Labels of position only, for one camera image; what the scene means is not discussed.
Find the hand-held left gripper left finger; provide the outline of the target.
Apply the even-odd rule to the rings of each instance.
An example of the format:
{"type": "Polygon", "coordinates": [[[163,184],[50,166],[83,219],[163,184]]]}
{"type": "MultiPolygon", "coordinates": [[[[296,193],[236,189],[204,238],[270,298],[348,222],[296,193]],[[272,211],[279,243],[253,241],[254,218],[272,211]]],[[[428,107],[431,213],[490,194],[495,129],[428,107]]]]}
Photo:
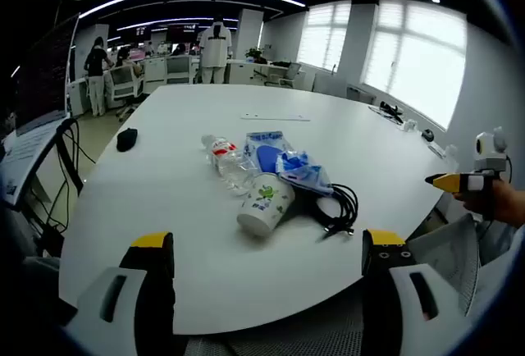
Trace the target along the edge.
{"type": "Polygon", "coordinates": [[[173,234],[144,235],[81,294],[65,332],[83,354],[168,354],[174,278],[173,234]]]}

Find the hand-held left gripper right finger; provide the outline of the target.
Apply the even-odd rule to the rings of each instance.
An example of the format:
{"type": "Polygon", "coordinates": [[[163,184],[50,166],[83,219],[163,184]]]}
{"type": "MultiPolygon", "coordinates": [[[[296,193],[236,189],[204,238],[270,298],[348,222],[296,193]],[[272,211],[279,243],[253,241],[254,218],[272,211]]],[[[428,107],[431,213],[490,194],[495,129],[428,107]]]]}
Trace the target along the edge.
{"type": "Polygon", "coordinates": [[[450,355],[471,329],[459,293],[394,232],[365,229],[364,355],[450,355]]]}

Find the person's right hand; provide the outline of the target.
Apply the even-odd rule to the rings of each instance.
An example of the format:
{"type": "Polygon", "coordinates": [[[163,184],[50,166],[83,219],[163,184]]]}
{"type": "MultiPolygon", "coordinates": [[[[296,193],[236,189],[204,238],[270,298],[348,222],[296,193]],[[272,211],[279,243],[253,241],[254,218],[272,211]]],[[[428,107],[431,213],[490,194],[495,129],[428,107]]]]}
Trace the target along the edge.
{"type": "Polygon", "coordinates": [[[492,195],[486,197],[482,193],[467,192],[453,194],[454,198],[463,203],[463,207],[478,214],[491,214],[495,221],[500,221],[519,228],[524,224],[524,191],[516,190],[512,185],[502,180],[492,182],[492,195]]]}

